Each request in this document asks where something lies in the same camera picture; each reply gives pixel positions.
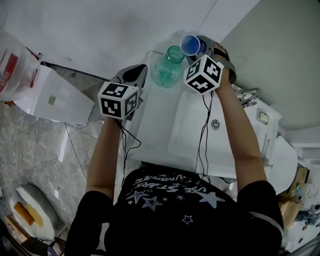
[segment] drain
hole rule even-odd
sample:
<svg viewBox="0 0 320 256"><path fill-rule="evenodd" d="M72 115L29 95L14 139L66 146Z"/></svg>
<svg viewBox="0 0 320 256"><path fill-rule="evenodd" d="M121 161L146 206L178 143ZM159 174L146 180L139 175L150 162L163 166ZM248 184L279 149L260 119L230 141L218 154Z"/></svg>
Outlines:
<svg viewBox="0 0 320 256"><path fill-rule="evenodd" d="M212 127L212 129L217 130L220 127L219 120L217 120L217 119L212 120L211 127Z"/></svg>

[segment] white sink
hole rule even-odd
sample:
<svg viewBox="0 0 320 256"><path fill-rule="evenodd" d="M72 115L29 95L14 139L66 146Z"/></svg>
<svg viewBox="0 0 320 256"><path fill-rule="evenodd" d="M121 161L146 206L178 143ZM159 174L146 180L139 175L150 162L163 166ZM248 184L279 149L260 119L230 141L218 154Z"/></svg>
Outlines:
<svg viewBox="0 0 320 256"><path fill-rule="evenodd" d="M205 95L204 100L207 106L210 104L210 99L211 96L209 94ZM257 136L262 157L268 161L271 154L270 149L276 140L278 120L281 116L260 100L257 101L256 105L246 107L244 110ZM267 125L258 120L260 112L269 115ZM196 159L201 130L205 124L207 114L208 111L201 95L192 92L183 92L181 94L168 143L168 151L171 154ZM219 121L218 129L211 127L212 120ZM205 170L207 169L205 159L206 135L207 131L203 134L200 145L200 155ZM213 96L208 123L206 155L209 163L208 173L210 175L228 178L236 177L235 162L229 144L224 114L216 94ZM203 167L199 160L196 171L198 173L203 172Z"/></svg>

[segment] plastic cup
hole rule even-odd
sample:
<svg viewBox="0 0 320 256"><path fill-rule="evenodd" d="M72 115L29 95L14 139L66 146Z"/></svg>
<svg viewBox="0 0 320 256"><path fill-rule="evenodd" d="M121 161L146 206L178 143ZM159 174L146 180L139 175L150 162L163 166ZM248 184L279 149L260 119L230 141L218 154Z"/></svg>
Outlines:
<svg viewBox="0 0 320 256"><path fill-rule="evenodd" d="M200 40L193 34L186 34L181 38L181 51L187 56L196 55L200 50Z"/></svg>

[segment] glass jar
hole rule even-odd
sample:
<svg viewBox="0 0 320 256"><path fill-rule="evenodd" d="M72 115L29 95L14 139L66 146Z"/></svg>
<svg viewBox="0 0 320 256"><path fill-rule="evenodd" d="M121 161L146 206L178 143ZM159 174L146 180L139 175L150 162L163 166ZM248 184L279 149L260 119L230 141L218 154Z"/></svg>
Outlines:
<svg viewBox="0 0 320 256"><path fill-rule="evenodd" d="M159 56L151 67L151 77L156 85L171 88L184 73L182 61L185 55L179 46L171 46L166 55Z"/></svg>

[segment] floor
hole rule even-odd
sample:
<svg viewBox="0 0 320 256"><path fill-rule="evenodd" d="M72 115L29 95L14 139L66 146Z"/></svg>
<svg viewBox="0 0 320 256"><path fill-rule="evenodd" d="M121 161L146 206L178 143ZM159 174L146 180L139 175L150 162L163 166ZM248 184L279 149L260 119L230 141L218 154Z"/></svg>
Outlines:
<svg viewBox="0 0 320 256"><path fill-rule="evenodd" d="M69 83L97 101L104 81L54 68ZM103 119L96 104L89 121ZM26 114L17 106L0 104L0 186L4 197L0 213L8 214L12 191L23 183L37 186L52 203L61 223L72 222L78 204L85 193L87 168L102 127L93 122L86 127L64 125ZM126 175L139 167L140 162L127 159ZM118 158L115 182L115 201L121 190L123 157Z"/></svg>

